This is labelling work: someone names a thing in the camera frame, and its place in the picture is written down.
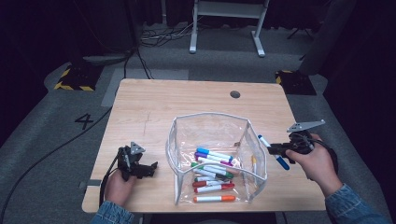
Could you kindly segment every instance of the black cable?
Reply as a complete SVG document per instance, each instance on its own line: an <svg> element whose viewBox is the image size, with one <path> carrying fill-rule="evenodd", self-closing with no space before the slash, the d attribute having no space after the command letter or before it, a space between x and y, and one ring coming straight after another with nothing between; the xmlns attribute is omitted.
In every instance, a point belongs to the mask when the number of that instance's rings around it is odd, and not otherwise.
<svg viewBox="0 0 396 224"><path fill-rule="evenodd" d="M309 138L309 137L301 135L299 133L292 133L290 136L298 136L300 138L300 140L303 140L303 141L295 143L297 145L304 147L304 146L306 146L307 142L308 142L308 144L310 144L309 142L314 142L314 143L318 143L318 144L322 145L324 148L326 148L330 154L330 157L332 158L332 165L334 167L334 171L336 174L338 174L338 169L339 169L338 168L338 156L337 156L337 153L335 153L334 149L327 146L324 142L322 142L318 139Z"/></svg>
<svg viewBox="0 0 396 224"><path fill-rule="evenodd" d="M132 57L133 54L134 54L134 52L131 51L131 53L128 55L128 57L125 60L125 63L124 63L124 78L126 78L126 64L128 63L129 59Z"/></svg>
<svg viewBox="0 0 396 224"><path fill-rule="evenodd" d="M14 193L15 189L17 188L17 186L20 184L20 182L25 178L25 176L33 169L35 168L40 162L42 162L44 159L46 159L48 156L50 156L52 153L56 152L57 150L59 150L60 148L68 145L69 143L73 142L74 140L78 139L79 137L81 137L84 133L86 133L87 131L89 131L91 128L93 128L97 123L99 123L99 121L101 121L107 114L108 112L111 111L113 107L111 106L107 112L101 117L99 118L99 120L97 120L93 125L91 125L90 127L88 127L86 130L84 130L82 133L79 133L78 135L76 135L75 137L73 137L72 139L68 140L67 142L61 144L59 147L56 147L55 149L53 149L52 151L50 151L49 153L47 153L45 156L43 156L40 160L38 160L37 162L35 162L33 165L31 165L17 180L17 182L14 184L14 186L12 187L11 191L9 192L6 201L3 205L3 209L1 212L1 216L0 216L0 224L3 224L4 221L4 216L6 213L6 209L7 209L7 205L9 203L9 200L11 199L12 194Z"/></svg>
<svg viewBox="0 0 396 224"><path fill-rule="evenodd" d="M115 58L115 59L104 59L104 60L90 60L90 59L84 59L86 62L91 64L92 66L106 66L106 65L112 65L116 63L121 63L125 62L128 58L130 57L129 53L125 53L124 56L120 58Z"/></svg>
<svg viewBox="0 0 396 224"><path fill-rule="evenodd" d="M286 218L285 212L282 212L283 219L285 219L285 224L288 224L288 219Z"/></svg>
<svg viewBox="0 0 396 224"><path fill-rule="evenodd" d="M108 168L105 176L103 177L102 183L100 184L100 192L99 192L99 207L102 205L104 199L105 199L105 188L107 185L107 180L108 177L111 175L111 173L113 173L114 171L116 171L117 169L114 169L113 171L111 171L111 168L113 168L114 163L116 163L116 160L119 158L120 155L120 151L117 153L116 158L114 158L113 162L111 162L110 167Z"/></svg>
<svg viewBox="0 0 396 224"><path fill-rule="evenodd" d="M160 34L157 34L153 30L147 30L146 32L149 32L150 35L142 35L141 45L144 47L148 47L148 48L161 47L171 40L177 40L177 39L184 37L185 35L187 35L187 32L190 29L192 29L191 24L188 26L185 26L184 28L178 28L178 29L172 28L171 32L169 32L169 33L166 33L169 29L165 29ZM155 43L149 43L148 40L150 40L150 39L155 39Z"/></svg>
<svg viewBox="0 0 396 224"><path fill-rule="evenodd" d="M143 69L145 70L145 73L146 73L146 76L148 77L148 79L154 79L154 77L151 75L151 71L149 70L149 68L146 65L146 62L142 59L139 49L136 50L136 53L137 53L137 56L139 57L140 62L142 63Z"/></svg>

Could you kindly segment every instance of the plastic bag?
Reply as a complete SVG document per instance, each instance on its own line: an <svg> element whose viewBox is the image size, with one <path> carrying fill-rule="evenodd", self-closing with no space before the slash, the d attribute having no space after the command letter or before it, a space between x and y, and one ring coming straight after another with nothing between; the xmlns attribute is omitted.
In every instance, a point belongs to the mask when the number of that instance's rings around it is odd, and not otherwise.
<svg viewBox="0 0 396 224"><path fill-rule="evenodd" d="M232 166L199 159L197 148L232 156L229 161ZM197 197L207 196L250 203L264 189L267 180L265 151L250 121L232 115L208 112L176 117L166 142L166 158L175 172L175 204L196 203ZM206 191L209 188L199 190L192 186L197 177L205 176L203 170L207 172L212 168L232 171L232 178L213 176L215 181L224 182L220 182L223 189L216 186ZM209 186L219 184L207 183Z"/></svg>

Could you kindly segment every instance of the denim jacket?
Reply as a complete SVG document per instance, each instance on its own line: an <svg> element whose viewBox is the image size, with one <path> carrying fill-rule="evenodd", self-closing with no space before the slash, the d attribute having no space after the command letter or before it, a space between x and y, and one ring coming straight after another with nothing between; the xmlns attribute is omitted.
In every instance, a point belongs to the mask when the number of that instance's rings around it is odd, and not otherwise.
<svg viewBox="0 0 396 224"><path fill-rule="evenodd" d="M114 203L104 201L91 224L131 224L133 219L134 214Z"/></svg>
<svg viewBox="0 0 396 224"><path fill-rule="evenodd" d="M325 203L337 223L388 223L346 184L327 197Z"/></svg>
<svg viewBox="0 0 396 224"><path fill-rule="evenodd" d="M346 184L327 197L325 203L337 223L388 223ZM114 203L105 201L92 219L91 224L131 224L133 219L132 213Z"/></svg>

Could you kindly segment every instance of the white stand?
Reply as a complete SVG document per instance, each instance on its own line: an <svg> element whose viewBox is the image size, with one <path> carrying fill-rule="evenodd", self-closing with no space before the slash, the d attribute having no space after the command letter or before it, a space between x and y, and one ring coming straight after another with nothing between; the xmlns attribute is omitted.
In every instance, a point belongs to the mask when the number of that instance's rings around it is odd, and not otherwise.
<svg viewBox="0 0 396 224"><path fill-rule="evenodd" d="M260 57L265 56L262 42L259 39L260 31L262 30L262 23L267 12L269 0L264 4L243 4L243 3L226 3L226 2L206 2L195 0L193 25L190 42L190 53L197 51L197 22L198 15L202 16L222 16L222 17L239 17L259 19L256 31L252 31L254 44Z"/></svg>

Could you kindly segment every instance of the wooden table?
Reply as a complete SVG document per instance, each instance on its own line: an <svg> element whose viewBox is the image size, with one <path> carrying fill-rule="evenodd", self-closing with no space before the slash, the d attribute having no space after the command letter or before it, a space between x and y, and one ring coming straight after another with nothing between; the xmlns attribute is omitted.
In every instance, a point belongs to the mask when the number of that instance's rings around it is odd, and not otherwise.
<svg viewBox="0 0 396 224"><path fill-rule="evenodd" d="M240 97L231 97L238 91ZM256 133L270 143L288 142L287 128L295 120L277 84L124 79L106 126L91 180L102 179L119 147L131 141L146 152L140 160L159 162L154 177L137 181L126 208L136 213L247 212L325 210L318 185L306 178L299 164L284 170L267 157L268 180L253 203L180 203L174 205L174 173L165 157L165 143L177 116L221 112L250 119ZM88 186L82 209L94 213L99 187Z"/></svg>

